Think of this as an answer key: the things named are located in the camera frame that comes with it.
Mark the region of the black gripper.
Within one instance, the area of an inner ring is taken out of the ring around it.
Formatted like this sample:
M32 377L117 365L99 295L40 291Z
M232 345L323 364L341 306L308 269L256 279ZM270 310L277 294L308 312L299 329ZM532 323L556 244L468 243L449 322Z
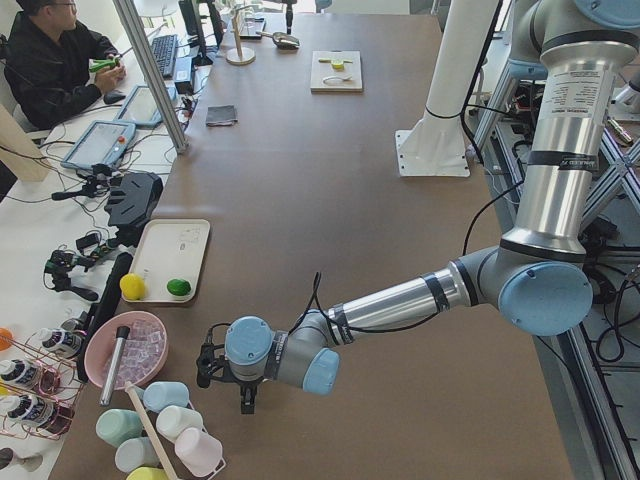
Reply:
M245 380L233 376L234 381L240 387L241 412L242 414L255 413L255 400L259 385L264 381L263 376L255 379Z
M293 20L293 10L292 9L287 9L285 12L285 18L286 18L286 32L287 34L291 34L292 32L292 20Z

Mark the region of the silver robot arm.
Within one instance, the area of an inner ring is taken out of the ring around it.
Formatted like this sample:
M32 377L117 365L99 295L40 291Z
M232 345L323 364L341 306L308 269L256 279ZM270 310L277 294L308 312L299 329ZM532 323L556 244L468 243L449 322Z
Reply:
M234 321L225 374L254 410L258 386L333 389L337 347L362 335L404 331L456 306L490 304L535 336L561 334L592 305L578 239L616 74L639 52L635 1L519 1L505 72L545 82L514 226L500 243L443 269L323 309L312 298L288 331L262 319Z
M293 25L293 5L297 3L296 0L283 0L282 3L285 5L285 21L286 21L286 34L290 35L292 32Z

